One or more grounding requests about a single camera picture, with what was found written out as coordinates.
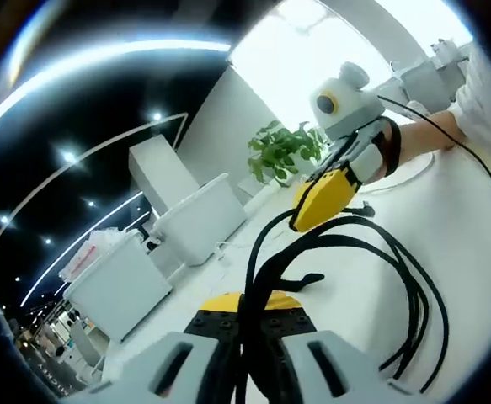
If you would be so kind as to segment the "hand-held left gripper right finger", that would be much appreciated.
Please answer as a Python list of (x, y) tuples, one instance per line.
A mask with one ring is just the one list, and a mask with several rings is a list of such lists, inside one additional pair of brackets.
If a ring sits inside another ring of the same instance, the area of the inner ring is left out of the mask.
[(402, 401), (373, 360), (333, 332), (318, 332), (296, 299), (271, 295), (261, 327), (260, 391), (270, 403)]

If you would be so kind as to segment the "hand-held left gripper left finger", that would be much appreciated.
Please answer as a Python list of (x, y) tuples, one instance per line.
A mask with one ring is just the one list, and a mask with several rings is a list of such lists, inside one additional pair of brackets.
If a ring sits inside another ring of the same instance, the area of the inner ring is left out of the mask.
[(208, 300), (183, 332), (171, 332), (100, 389), (102, 403), (244, 403), (239, 292)]

